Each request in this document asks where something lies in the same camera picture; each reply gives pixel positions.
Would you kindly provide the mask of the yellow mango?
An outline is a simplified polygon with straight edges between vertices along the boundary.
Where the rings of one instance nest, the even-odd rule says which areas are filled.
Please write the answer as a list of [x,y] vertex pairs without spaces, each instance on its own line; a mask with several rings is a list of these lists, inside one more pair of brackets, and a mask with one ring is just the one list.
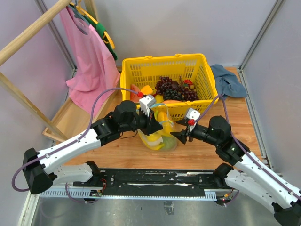
[[166,112],[160,111],[157,115],[157,121],[163,126],[163,129],[159,131],[159,134],[165,137],[171,137],[172,135],[170,132],[175,131],[175,125],[170,116]]

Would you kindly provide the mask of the large yellow lemon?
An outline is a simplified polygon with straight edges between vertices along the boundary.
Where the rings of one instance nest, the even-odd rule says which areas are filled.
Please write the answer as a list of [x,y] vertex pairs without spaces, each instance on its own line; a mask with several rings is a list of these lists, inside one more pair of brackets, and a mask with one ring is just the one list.
[[152,150],[159,150],[165,146],[163,142],[163,137],[158,133],[154,133],[149,136],[146,136],[145,143]]

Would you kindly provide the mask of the clear zip top bag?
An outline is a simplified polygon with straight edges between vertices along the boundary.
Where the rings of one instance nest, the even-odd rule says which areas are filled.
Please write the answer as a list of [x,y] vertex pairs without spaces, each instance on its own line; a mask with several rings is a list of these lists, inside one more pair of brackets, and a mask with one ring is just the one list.
[[158,107],[157,110],[152,108],[155,119],[162,125],[163,129],[149,136],[138,130],[138,135],[143,144],[151,150],[174,150],[177,146],[177,141],[170,132],[175,132],[175,124],[169,114],[168,107],[164,103],[155,104],[154,106]]

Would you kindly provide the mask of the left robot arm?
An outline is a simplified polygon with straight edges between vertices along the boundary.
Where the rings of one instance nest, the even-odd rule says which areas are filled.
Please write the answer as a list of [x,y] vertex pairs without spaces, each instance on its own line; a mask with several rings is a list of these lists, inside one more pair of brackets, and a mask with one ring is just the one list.
[[78,155],[119,139],[124,132],[140,130],[149,136],[163,128],[152,110],[156,100],[145,96],[140,108],[125,100],[114,111],[88,126],[80,134],[48,149],[25,151],[23,174],[31,194],[40,194],[63,181],[60,166]]

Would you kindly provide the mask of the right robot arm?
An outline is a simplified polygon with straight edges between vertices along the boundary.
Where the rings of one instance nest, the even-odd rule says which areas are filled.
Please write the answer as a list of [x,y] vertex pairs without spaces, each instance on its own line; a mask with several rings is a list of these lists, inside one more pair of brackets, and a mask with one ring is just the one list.
[[282,226],[301,224],[301,190],[282,179],[235,139],[225,118],[212,117],[208,127],[185,118],[177,123],[186,129],[172,132],[174,137],[183,144],[197,139],[213,145],[224,161],[213,172],[216,187],[228,186],[248,195],[268,209]]

